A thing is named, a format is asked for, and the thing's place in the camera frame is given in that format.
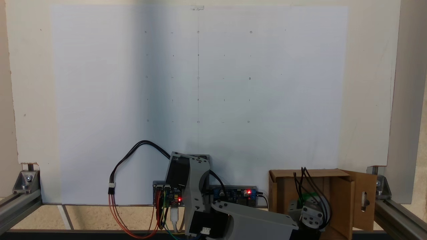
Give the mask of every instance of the cardboard box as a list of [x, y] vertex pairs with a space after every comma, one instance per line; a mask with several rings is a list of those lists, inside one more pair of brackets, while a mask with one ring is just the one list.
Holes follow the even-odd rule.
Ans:
[[[289, 202], [298, 199], [293, 173], [301, 170], [269, 171], [270, 211], [287, 214]], [[340, 169], [308, 170], [332, 206], [332, 218], [320, 239], [352, 239], [353, 227], [373, 231], [377, 176]], [[307, 181], [303, 186], [312, 191]]]

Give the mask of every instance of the black wires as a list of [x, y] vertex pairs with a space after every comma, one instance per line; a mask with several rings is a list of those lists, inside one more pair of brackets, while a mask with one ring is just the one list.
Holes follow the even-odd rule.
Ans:
[[136, 149], [138, 149], [138, 147], [148, 144], [154, 148], [156, 148], [159, 152], [161, 152], [167, 159], [170, 159], [170, 155], [163, 150], [161, 147], [159, 147], [157, 144], [148, 141], [148, 140], [142, 140], [139, 141], [138, 143], [135, 144], [135, 146], [133, 146], [130, 151], [124, 156], [124, 158], [122, 160], [120, 160], [119, 163], [117, 163], [116, 167], [114, 168], [113, 172], [110, 175], [110, 183], [114, 183], [114, 174], [116, 173], [117, 168], [120, 166], [120, 164], [122, 164], [126, 159], [128, 159], [135, 151]]
[[268, 199], [264, 196], [264, 194], [261, 194], [261, 193], [258, 193], [257, 192], [257, 197], [262, 197], [262, 198], [264, 198], [264, 200], [266, 201], [266, 203], [267, 203], [267, 210], [268, 211], [270, 211], [270, 207], [268, 206]]
[[209, 170], [209, 174], [211, 174], [214, 178], [216, 178], [216, 179], [219, 181], [219, 184], [221, 184], [221, 188], [222, 188], [222, 190], [224, 191], [224, 194], [226, 194], [225, 186], [224, 186], [224, 184], [222, 183], [221, 179], [218, 177], [218, 175], [217, 175], [217, 174], [215, 174], [212, 170]]
[[[307, 194], [310, 195], [311, 198], [314, 199], [314, 201], [317, 203], [317, 205], [322, 209], [323, 223], [322, 223], [322, 225], [319, 226], [319, 229], [325, 228], [329, 224], [329, 222], [332, 218], [332, 207], [331, 207], [330, 202], [326, 198], [325, 194], [323, 194], [323, 192], [319, 189], [319, 187], [314, 183], [313, 178], [311, 177], [311, 175], [307, 171], [307, 168], [305, 168], [305, 167], [301, 168], [301, 179], [299, 182], [297, 180], [295, 172], [293, 173], [293, 175], [294, 175], [296, 191], [298, 193], [298, 197], [300, 200], [299, 208], [303, 207], [303, 205], [304, 205], [304, 198], [302, 196], [302, 190], [304, 190]], [[309, 191], [307, 191], [306, 188], [304, 188], [304, 186], [302, 186], [304, 177], [305, 177], [306, 181], [308, 182], [308, 184], [310, 185], [310, 187], [313, 189], [314, 193], [320, 198], [320, 202], [315, 198], [315, 196], [313, 196], [313, 194], [311, 194]], [[328, 204], [328, 208], [326, 208], [326, 204], [323, 201], [323, 199], [326, 200], [326, 202]]]

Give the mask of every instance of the black base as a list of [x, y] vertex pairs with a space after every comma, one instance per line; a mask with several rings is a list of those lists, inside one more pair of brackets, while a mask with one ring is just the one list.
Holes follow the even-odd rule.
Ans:
[[[145, 231], [134, 231], [134, 233], [144, 234]], [[130, 240], [133, 237], [127, 235], [123, 231], [108, 231], [108, 230], [10, 230], [0, 236], [0, 240]], [[158, 233], [151, 240], [173, 240], [167, 233]], [[353, 240], [393, 240], [384, 231], [375, 231], [373, 233], [357, 231], [353, 233]]]

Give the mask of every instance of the yellow wire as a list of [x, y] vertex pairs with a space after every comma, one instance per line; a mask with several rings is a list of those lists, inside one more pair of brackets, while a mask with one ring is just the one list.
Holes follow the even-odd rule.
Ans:
[[[163, 210], [162, 210], [162, 217], [164, 218], [164, 207], [163, 207]], [[165, 221], [165, 223], [164, 223], [164, 226], [165, 226], [165, 228], [168, 230], [168, 231], [170, 231], [169, 229], [168, 229], [168, 227], [167, 227], [167, 225], [166, 225], [166, 219], [164, 220]], [[180, 235], [180, 234], [185, 234], [185, 233], [172, 233], [173, 235]]]

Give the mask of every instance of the black cable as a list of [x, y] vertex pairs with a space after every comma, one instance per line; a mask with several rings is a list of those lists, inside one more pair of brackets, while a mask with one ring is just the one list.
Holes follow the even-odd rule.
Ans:
[[317, 199], [309, 192], [309, 191], [307, 191], [307, 189], [305, 189], [303, 186], [301, 186], [301, 188], [306, 192], [306, 193], [308, 193], [308, 195], [310, 195], [310, 197], [312, 198], [312, 199], [314, 199], [314, 201], [317, 203], [317, 205], [322, 209], [322, 219], [323, 219], [323, 224], [322, 225], [324, 225], [324, 223], [326, 222], [326, 217], [325, 217], [325, 211], [326, 211], [326, 209], [323, 209], [321, 206], [320, 206], [320, 202], [319, 201], [317, 201]]
[[297, 185], [297, 183], [298, 183], [298, 180], [296, 179], [296, 173], [294, 172], [294, 181], [295, 181], [295, 188], [296, 188], [296, 192], [297, 192], [297, 194], [298, 194], [298, 198], [299, 198], [299, 201], [300, 201], [300, 206], [299, 206], [299, 208], [301, 208], [302, 207], [302, 204], [303, 204], [303, 198], [302, 198], [302, 195], [300, 194], [300, 192], [299, 192], [299, 188], [298, 188], [298, 185]]
[[110, 183], [114, 183], [114, 174], [116, 173], [116, 170], [117, 170], [117, 168], [119, 167], [119, 165], [120, 164], [122, 164], [126, 159], [128, 159], [135, 151], [136, 151], [136, 149], [138, 148], [138, 147], [140, 147], [140, 146], [142, 146], [142, 145], [145, 145], [145, 144], [148, 144], [148, 145], [150, 145], [150, 146], [152, 146], [152, 147], [154, 147], [154, 148], [156, 148], [159, 152], [161, 152], [167, 159], [170, 159], [170, 155], [165, 151], [165, 150], [163, 150], [161, 147], [159, 147], [157, 144], [155, 144], [155, 143], [153, 143], [153, 142], [151, 142], [151, 141], [148, 141], [148, 140], [142, 140], [142, 141], [139, 141], [138, 143], [136, 143], [131, 149], [130, 149], [130, 151], [124, 156], [124, 158], [122, 159], [122, 160], [120, 160], [120, 162], [119, 163], [117, 163], [117, 165], [116, 165], [116, 167], [114, 168], [114, 170], [113, 170], [113, 172], [111, 172], [111, 175], [110, 175]]
[[299, 181], [299, 195], [301, 196], [301, 206], [304, 205], [303, 201], [304, 198], [302, 197], [302, 191], [301, 191], [301, 186], [302, 186], [302, 180], [304, 179], [304, 168], [301, 167], [301, 179]]
[[265, 201], [267, 203], [267, 210], [270, 211], [270, 207], [268, 206], [268, 200], [267, 200], [267, 198], [264, 195], [258, 194], [258, 193], [257, 193], [257, 197], [263, 197], [265, 199]]
[[226, 195], [226, 192], [225, 192], [225, 186], [224, 186], [224, 184], [222, 183], [221, 179], [218, 177], [218, 175], [217, 175], [217, 174], [215, 174], [212, 170], [209, 170], [209, 174], [211, 174], [214, 178], [216, 178], [216, 179], [219, 181], [219, 183], [221, 184], [221, 188], [222, 188], [222, 190], [224, 191], [224, 195]]
[[310, 187], [313, 189], [314, 193], [315, 193], [317, 196], [319, 196], [320, 201], [322, 202], [323, 207], [320, 205], [319, 201], [317, 201], [314, 197], [312, 197], [312, 198], [317, 202], [317, 205], [319, 205], [319, 207], [322, 209], [322, 212], [323, 212], [324, 217], [323, 217], [323, 223], [322, 223], [322, 225], [320, 225], [320, 226], [319, 226], [319, 229], [323, 229], [323, 228], [325, 228], [325, 227], [326, 227], [326, 225], [328, 224], [328, 222], [327, 222], [327, 220], [328, 220], [328, 211], [327, 211], [327, 209], [326, 209], [326, 205], [325, 205], [325, 203], [323, 202], [322, 196], [321, 196], [321, 195], [316, 191], [315, 187], [313, 186], [313, 185], [315, 185], [315, 186], [317, 187], [317, 185], [316, 185], [314, 182], [313, 182], [313, 183], [311, 183], [311, 182], [309, 181], [309, 178], [308, 178], [308, 177], [306, 177], [306, 178], [307, 178], [307, 182], [308, 182], [308, 184], [310, 184]]
[[328, 201], [328, 199], [326, 198], [326, 196], [325, 196], [325, 194], [319, 189], [319, 187], [317, 187], [317, 185], [314, 183], [314, 181], [313, 181], [313, 179], [311, 178], [311, 175], [310, 175], [310, 173], [307, 171], [307, 169], [306, 168], [304, 168], [305, 169], [305, 172], [307, 173], [307, 175], [308, 175], [308, 178], [313, 182], [313, 184], [314, 184], [314, 186], [317, 188], [317, 190], [323, 195], [323, 197], [325, 198], [325, 200], [326, 200], [326, 202], [328, 203], [328, 205], [329, 205], [329, 212], [330, 212], [330, 214], [329, 214], [329, 217], [327, 217], [326, 218], [326, 220], [327, 220], [327, 222], [326, 222], [326, 225], [325, 226], [327, 226], [328, 224], [329, 224], [329, 222], [330, 222], [330, 220], [332, 219], [332, 206], [331, 206], [331, 204], [330, 204], [330, 202]]

